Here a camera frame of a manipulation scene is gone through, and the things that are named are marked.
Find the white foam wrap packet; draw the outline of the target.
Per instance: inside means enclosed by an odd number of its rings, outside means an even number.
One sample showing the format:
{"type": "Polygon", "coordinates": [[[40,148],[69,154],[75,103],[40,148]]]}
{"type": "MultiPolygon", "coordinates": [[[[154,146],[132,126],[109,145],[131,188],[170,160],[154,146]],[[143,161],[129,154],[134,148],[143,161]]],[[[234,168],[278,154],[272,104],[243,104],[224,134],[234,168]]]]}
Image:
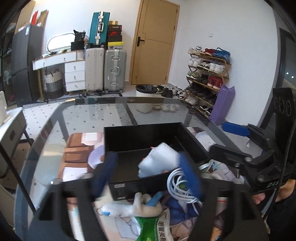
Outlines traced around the white foam wrap packet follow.
{"type": "Polygon", "coordinates": [[[151,149],[148,155],[138,164],[138,177],[144,178],[162,174],[179,167],[180,154],[166,143],[151,149]]]}

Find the white plush toy keychain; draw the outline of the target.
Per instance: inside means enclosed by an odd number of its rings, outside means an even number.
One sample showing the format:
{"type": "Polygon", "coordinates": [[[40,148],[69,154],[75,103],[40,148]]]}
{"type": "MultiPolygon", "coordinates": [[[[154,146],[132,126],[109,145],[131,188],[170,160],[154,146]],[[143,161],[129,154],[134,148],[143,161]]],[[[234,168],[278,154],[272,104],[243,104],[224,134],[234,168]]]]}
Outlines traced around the white plush toy keychain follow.
{"type": "Polygon", "coordinates": [[[99,213],[110,217],[156,217],[162,212],[160,199],[163,193],[157,192],[153,197],[137,192],[133,204],[108,203],[104,204],[99,213]]]}

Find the green white snack packet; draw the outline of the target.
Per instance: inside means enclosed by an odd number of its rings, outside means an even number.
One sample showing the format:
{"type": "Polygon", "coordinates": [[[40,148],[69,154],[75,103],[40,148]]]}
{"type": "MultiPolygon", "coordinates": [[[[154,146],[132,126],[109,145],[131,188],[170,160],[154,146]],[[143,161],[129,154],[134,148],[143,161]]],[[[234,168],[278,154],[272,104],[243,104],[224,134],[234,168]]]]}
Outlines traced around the green white snack packet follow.
{"type": "Polygon", "coordinates": [[[139,230],[138,240],[170,241],[174,240],[170,229],[170,211],[165,209],[156,217],[134,217],[139,230]]]}

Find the purple bag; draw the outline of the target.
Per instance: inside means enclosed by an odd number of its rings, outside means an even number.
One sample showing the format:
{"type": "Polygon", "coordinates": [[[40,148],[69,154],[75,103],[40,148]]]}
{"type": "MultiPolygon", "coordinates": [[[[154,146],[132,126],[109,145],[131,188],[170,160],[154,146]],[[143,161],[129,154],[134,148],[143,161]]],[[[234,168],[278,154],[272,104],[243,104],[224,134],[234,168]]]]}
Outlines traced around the purple bag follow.
{"type": "Polygon", "coordinates": [[[233,102],[235,96],[235,87],[228,88],[226,85],[222,85],[217,95],[217,99],[213,106],[213,110],[209,116],[212,123],[219,126],[221,125],[229,111],[229,108],[233,102]]]}

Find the black storage box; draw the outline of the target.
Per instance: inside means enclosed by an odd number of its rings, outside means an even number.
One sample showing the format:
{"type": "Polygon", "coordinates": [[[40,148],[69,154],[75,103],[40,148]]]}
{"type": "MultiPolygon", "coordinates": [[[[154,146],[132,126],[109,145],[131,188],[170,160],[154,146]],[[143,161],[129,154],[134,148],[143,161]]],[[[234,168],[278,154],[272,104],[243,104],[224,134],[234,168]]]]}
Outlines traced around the black storage box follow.
{"type": "Polygon", "coordinates": [[[182,123],[109,126],[104,129],[104,141],[106,153],[118,154],[117,166],[108,184],[115,201],[132,199],[137,192],[153,196],[166,190],[169,172],[138,177],[138,164],[161,143],[185,152],[195,164],[210,160],[204,147],[182,123]]]}

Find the anime print table mat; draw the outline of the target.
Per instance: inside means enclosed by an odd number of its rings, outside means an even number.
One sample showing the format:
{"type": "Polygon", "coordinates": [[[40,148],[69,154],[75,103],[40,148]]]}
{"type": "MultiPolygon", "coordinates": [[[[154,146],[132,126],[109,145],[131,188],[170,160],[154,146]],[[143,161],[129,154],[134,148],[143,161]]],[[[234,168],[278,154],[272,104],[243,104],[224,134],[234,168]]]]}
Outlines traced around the anime print table mat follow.
{"type": "Polygon", "coordinates": [[[177,153],[185,152],[194,163],[210,161],[206,144],[211,138],[200,128],[182,123],[138,126],[109,126],[103,132],[73,133],[69,136],[60,168],[64,181],[74,179],[74,171],[92,172],[100,158],[116,152],[118,161],[109,188],[113,200],[131,199],[134,194],[156,194],[166,189],[169,171],[177,153]]]}

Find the shoe rack with shoes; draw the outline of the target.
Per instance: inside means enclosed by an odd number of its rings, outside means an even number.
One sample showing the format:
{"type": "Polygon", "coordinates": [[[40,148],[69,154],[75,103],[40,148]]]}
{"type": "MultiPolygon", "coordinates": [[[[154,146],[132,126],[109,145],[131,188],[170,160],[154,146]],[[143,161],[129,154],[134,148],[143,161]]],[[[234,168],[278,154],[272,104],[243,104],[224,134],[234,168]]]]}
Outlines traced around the shoe rack with shoes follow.
{"type": "Polygon", "coordinates": [[[209,118],[222,85],[229,80],[231,53],[220,47],[203,49],[197,46],[189,48],[188,54],[186,80],[189,85],[185,89],[185,101],[209,118]]]}

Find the shoes on floor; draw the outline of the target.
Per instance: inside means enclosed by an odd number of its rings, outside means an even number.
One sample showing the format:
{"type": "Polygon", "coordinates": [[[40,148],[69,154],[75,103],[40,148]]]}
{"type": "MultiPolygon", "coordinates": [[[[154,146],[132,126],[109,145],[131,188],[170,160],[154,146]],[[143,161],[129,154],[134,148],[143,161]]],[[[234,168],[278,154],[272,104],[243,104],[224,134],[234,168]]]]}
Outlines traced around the shoes on floor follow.
{"type": "MultiPolygon", "coordinates": [[[[157,92],[156,92],[157,97],[165,97],[165,98],[174,98],[174,99],[184,100],[185,97],[187,96],[185,90],[183,90],[181,88],[177,88],[177,87],[168,88],[163,85],[157,85],[156,89],[157,89],[157,92]]],[[[152,109],[174,113],[180,109],[180,105],[174,104],[174,103],[169,103],[169,104],[157,103],[157,104],[154,104],[152,109]]]]}

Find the white trash bin black liner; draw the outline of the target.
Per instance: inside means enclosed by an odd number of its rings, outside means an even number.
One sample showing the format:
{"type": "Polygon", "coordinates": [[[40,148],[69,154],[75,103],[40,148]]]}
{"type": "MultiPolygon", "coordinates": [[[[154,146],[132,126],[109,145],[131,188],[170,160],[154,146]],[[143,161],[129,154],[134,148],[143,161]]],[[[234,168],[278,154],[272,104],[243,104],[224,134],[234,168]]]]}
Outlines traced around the white trash bin black liner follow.
{"type": "MultiPolygon", "coordinates": [[[[137,85],[136,97],[151,98],[156,96],[157,88],[153,85],[137,85]]],[[[152,111],[153,103],[138,103],[135,109],[140,113],[149,113],[152,111]]]]}

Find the grey side cabinet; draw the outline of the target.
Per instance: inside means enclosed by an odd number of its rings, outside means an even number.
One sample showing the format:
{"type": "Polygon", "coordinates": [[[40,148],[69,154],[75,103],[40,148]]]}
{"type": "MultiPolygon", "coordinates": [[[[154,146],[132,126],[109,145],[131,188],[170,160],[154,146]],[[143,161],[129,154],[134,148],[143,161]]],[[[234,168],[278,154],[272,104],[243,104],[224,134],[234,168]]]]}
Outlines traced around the grey side cabinet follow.
{"type": "Polygon", "coordinates": [[[22,135],[26,137],[24,143],[32,145],[34,140],[26,131],[27,123],[22,108],[8,110],[7,114],[8,118],[1,125],[1,145],[12,159],[18,144],[21,143],[22,135]]]}

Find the woven laundry basket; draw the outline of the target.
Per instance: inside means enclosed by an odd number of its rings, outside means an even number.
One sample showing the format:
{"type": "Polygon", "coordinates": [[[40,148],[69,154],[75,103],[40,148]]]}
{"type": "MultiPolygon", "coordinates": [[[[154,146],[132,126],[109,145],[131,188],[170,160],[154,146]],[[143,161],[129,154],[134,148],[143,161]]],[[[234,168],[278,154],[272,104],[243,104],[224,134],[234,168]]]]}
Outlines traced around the woven laundry basket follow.
{"type": "Polygon", "coordinates": [[[48,99],[56,99],[64,94],[63,79],[59,69],[55,69],[53,73],[46,71],[44,78],[48,99]]]}

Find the silver hard suitcase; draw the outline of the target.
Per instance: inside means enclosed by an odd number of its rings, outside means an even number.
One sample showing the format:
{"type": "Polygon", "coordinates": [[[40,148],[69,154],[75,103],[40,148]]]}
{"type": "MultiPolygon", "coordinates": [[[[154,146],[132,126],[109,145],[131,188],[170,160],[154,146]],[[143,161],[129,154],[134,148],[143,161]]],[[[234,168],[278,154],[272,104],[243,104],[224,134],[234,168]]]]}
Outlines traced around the silver hard suitcase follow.
{"type": "Polygon", "coordinates": [[[105,92],[122,92],[125,85],[127,52],[124,49],[108,49],[104,57],[105,92]]]}

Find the white dressing desk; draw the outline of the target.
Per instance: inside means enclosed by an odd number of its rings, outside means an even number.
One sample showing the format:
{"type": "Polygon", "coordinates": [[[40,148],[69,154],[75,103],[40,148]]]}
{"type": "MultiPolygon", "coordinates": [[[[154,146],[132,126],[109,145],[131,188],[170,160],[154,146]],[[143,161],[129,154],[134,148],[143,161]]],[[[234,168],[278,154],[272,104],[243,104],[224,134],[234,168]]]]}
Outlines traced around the white dressing desk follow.
{"type": "Polygon", "coordinates": [[[55,54],[32,61],[33,70],[61,67],[67,92],[86,90],[84,51],[55,54]]]}

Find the white hard suitcase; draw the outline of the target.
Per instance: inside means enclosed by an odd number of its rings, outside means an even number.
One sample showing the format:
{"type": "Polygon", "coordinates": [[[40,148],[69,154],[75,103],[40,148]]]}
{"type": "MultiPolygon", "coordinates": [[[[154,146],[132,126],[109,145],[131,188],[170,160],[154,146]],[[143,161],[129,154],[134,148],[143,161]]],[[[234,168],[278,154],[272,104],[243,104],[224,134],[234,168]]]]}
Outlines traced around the white hard suitcase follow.
{"type": "Polygon", "coordinates": [[[85,84],[87,91],[103,89],[104,48],[89,48],[85,52],[85,84]]]}

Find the wooden door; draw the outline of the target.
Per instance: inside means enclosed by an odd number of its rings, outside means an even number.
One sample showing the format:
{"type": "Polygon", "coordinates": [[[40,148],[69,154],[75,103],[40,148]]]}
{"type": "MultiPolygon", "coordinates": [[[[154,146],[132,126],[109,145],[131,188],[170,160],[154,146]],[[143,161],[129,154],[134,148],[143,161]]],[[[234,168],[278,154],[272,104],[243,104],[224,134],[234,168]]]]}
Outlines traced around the wooden door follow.
{"type": "Polygon", "coordinates": [[[171,1],[140,1],[132,45],[129,81],[168,83],[180,5],[171,1]]]}

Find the black handbag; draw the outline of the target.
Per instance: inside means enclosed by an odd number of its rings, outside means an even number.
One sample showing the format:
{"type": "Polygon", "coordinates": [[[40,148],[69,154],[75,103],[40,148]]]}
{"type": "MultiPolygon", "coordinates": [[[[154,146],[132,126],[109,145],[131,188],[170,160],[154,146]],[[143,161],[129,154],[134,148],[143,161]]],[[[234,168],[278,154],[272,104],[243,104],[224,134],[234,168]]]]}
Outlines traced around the black handbag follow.
{"type": "Polygon", "coordinates": [[[71,51],[83,50],[84,49],[84,38],[85,38],[86,32],[85,31],[79,32],[76,30],[73,30],[73,31],[74,31],[75,39],[71,43],[71,51]]]}

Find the stack of shoe boxes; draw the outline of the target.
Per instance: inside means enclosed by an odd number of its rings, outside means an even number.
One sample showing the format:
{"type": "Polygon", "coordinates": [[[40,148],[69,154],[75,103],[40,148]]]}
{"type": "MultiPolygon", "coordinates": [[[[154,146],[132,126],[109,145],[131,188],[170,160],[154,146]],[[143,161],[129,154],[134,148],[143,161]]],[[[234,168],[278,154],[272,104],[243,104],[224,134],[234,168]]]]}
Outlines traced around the stack of shoe boxes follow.
{"type": "Polygon", "coordinates": [[[107,29],[108,49],[122,49],[123,46],[122,25],[119,25],[118,21],[109,21],[107,29]]]}

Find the teal hard suitcase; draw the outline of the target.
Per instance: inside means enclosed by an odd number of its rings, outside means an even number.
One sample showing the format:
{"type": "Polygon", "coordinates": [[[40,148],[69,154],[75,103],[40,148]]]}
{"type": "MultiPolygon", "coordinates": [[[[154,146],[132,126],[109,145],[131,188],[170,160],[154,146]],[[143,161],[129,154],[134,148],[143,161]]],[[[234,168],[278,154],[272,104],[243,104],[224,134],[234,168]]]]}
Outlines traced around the teal hard suitcase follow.
{"type": "Polygon", "coordinates": [[[93,13],[89,35],[89,43],[93,46],[101,46],[107,42],[109,17],[109,12],[93,13]]]}

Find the black refrigerator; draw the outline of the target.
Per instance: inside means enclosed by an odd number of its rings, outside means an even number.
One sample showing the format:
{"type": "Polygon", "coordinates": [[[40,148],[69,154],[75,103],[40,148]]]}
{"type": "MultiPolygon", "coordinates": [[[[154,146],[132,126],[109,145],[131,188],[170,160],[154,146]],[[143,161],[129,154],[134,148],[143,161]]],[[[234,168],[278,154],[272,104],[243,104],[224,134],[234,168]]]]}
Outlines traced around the black refrigerator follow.
{"type": "Polygon", "coordinates": [[[40,98],[38,74],[32,61],[42,54],[42,27],[28,25],[14,34],[11,47],[11,81],[18,107],[40,98]]]}

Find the oval mirror black frame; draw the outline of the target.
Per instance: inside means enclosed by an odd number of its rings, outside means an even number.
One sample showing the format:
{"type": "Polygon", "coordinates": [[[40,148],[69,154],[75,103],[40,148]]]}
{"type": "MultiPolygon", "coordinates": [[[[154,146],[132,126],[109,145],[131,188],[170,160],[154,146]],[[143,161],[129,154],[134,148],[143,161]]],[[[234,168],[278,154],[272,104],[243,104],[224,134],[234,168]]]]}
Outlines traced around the oval mirror black frame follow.
{"type": "Polygon", "coordinates": [[[63,50],[70,50],[71,43],[74,42],[74,33],[66,33],[58,36],[52,37],[48,40],[46,49],[49,53],[58,52],[63,50]]]}

